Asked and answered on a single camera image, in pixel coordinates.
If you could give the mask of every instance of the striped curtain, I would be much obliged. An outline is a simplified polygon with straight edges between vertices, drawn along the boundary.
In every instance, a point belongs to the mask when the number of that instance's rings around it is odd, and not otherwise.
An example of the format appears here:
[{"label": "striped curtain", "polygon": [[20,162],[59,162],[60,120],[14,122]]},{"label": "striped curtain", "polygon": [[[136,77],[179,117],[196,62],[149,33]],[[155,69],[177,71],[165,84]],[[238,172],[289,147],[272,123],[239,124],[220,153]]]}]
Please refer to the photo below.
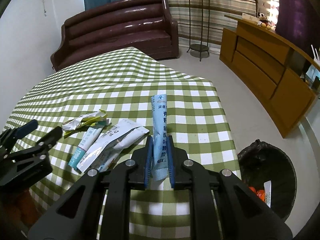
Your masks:
[{"label": "striped curtain", "polygon": [[[189,46],[189,0],[168,0],[170,12],[178,21],[179,45]],[[201,37],[201,0],[190,0],[191,6],[191,39],[192,43],[200,43]],[[204,0],[203,41],[207,41],[208,0]],[[255,0],[210,0],[209,48],[219,53],[222,30],[225,27],[236,27],[236,21],[224,15],[256,15]]]}]

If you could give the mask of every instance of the wooden counter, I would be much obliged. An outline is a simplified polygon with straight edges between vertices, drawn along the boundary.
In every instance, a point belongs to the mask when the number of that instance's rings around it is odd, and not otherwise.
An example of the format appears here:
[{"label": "wooden counter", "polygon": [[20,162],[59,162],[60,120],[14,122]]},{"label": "wooden counter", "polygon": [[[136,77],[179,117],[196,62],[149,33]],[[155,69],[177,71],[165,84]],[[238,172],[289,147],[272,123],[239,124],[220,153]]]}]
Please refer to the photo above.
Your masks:
[{"label": "wooden counter", "polygon": [[319,66],[290,41],[246,20],[223,29],[220,60],[251,90],[284,138],[316,94],[300,78],[305,61]]}]

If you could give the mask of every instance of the floor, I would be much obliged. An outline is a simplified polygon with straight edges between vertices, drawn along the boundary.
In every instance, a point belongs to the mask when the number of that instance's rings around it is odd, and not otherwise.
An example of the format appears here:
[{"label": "floor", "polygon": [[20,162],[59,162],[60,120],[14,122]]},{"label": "floor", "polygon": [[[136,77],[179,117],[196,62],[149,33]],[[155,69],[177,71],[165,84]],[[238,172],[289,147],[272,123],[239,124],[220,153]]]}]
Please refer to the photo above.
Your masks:
[{"label": "floor", "polygon": [[219,60],[219,55],[203,53],[199,62],[197,52],[180,47],[180,58],[163,60],[174,70],[212,81],[231,128],[239,152],[255,139],[282,149],[291,159],[297,175],[297,195],[286,223],[296,235],[305,225],[320,200],[320,180],[315,156],[300,125],[283,139],[260,102],[244,83]]}]

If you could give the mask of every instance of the maroon sofa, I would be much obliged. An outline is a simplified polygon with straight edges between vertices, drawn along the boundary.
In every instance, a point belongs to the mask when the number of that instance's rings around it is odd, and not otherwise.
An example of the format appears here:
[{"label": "maroon sofa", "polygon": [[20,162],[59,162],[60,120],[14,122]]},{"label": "maroon sofa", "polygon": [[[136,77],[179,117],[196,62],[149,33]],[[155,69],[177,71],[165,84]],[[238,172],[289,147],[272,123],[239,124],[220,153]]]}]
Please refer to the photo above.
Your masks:
[{"label": "maroon sofa", "polygon": [[67,19],[61,44],[51,55],[56,71],[127,47],[154,59],[178,57],[178,23],[168,0],[121,0],[90,9]]}]

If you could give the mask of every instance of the black garbage bag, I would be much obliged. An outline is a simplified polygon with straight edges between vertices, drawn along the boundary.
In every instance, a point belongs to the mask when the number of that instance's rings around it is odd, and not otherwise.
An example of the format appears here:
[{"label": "black garbage bag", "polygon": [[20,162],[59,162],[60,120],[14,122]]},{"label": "black garbage bag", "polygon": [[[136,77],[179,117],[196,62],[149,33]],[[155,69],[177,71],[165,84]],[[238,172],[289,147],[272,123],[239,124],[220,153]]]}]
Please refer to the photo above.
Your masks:
[{"label": "black garbage bag", "polygon": [[284,221],[297,192],[297,177],[290,158],[279,148],[255,140],[238,154],[242,181],[256,190],[271,180],[271,209]]}]

